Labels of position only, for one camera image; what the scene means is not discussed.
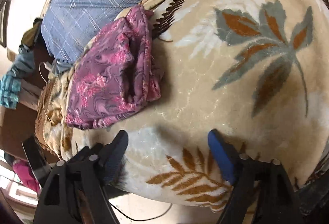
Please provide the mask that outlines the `olive green cloth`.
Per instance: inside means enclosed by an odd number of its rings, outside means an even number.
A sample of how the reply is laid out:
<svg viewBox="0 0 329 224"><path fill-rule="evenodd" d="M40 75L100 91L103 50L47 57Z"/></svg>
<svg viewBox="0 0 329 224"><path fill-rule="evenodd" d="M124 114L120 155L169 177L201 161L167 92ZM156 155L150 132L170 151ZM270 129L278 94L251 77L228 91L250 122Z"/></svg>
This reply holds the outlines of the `olive green cloth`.
<svg viewBox="0 0 329 224"><path fill-rule="evenodd" d="M42 18L34 19L33 27L24 33L21 44L28 47L33 47L36 44L41 30L41 23Z"/></svg>

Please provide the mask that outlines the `purple floral garment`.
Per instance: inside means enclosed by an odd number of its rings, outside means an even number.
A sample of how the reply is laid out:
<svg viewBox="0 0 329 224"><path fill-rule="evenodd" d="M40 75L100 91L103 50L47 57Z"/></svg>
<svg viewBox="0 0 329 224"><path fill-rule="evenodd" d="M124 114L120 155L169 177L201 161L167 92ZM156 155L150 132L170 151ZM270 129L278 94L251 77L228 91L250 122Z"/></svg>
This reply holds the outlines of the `purple floral garment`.
<svg viewBox="0 0 329 224"><path fill-rule="evenodd" d="M100 30L73 74L68 126L109 127L160 99L163 74L152 58L152 15L136 5Z"/></svg>

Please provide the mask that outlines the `magenta pink cloth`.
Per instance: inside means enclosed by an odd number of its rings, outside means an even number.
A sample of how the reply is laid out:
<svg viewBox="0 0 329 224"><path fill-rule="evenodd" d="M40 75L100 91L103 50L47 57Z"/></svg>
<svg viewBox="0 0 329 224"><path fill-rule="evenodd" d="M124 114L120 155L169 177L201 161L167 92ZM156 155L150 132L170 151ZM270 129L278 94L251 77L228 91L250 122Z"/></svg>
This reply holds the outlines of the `magenta pink cloth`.
<svg viewBox="0 0 329 224"><path fill-rule="evenodd" d="M21 159L16 159L13 162L12 168L25 187L36 193L40 192L40 184L35 178L28 162Z"/></svg>

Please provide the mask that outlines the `framed wall painting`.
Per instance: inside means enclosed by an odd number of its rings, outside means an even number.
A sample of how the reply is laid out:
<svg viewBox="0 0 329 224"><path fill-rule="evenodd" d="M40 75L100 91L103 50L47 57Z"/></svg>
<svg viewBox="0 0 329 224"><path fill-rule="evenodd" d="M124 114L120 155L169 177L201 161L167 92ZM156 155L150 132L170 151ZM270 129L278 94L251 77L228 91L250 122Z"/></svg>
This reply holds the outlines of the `framed wall painting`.
<svg viewBox="0 0 329 224"><path fill-rule="evenodd" d="M10 10L11 0L7 0L2 9L0 14L0 43L1 46L6 48L7 47L7 27L8 27L8 17L9 17L9 10Z"/></svg>

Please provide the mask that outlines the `teal plaid hanging cloth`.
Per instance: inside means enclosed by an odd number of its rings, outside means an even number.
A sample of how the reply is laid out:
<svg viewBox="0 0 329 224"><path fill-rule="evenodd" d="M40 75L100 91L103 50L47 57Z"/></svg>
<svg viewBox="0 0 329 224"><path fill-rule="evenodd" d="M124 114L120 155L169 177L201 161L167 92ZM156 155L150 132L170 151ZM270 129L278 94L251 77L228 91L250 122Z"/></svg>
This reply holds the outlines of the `teal plaid hanging cloth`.
<svg viewBox="0 0 329 224"><path fill-rule="evenodd" d="M21 91L21 80L31 75L35 70L33 50L21 44L19 54L4 76L1 78L1 106L16 109Z"/></svg>

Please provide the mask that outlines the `brown wooden bedside furniture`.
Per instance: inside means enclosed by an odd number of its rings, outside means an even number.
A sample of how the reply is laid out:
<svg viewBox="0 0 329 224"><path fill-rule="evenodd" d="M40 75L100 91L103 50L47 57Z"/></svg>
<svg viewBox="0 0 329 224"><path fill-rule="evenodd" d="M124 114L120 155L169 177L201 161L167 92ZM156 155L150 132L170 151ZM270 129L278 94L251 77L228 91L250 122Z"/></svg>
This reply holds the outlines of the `brown wooden bedside furniture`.
<svg viewBox="0 0 329 224"><path fill-rule="evenodd" d="M47 77L48 70L45 68L39 70L39 64L52 63L53 57L49 56L43 44L36 45L34 55L36 70L26 80L42 89L46 85L44 79ZM36 117L35 110L22 104L18 104L15 110L1 107L1 149L15 157L25 159L22 142L34 134Z"/></svg>

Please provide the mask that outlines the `beige leaf-pattern fleece blanket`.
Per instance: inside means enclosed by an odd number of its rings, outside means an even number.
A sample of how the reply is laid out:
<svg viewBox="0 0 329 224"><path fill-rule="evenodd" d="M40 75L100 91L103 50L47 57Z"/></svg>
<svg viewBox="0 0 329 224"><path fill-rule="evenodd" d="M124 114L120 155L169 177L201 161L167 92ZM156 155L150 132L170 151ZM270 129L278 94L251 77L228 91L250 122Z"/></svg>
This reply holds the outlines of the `beige leaf-pattern fleece blanket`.
<svg viewBox="0 0 329 224"><path fill-rule="evenodd" d="M207 144L208 132L217 129L253 159L280 160L301 192L303 210L312 210L328 194L328 0L136 5L153 13L160 99L109 127L66 124L73 74L100 29L74 63L55 59L57 70L41 94L35 124L45 148L69 160L125 130L129 145L112 185L220 213L232 185L223 180Z"/></svg>

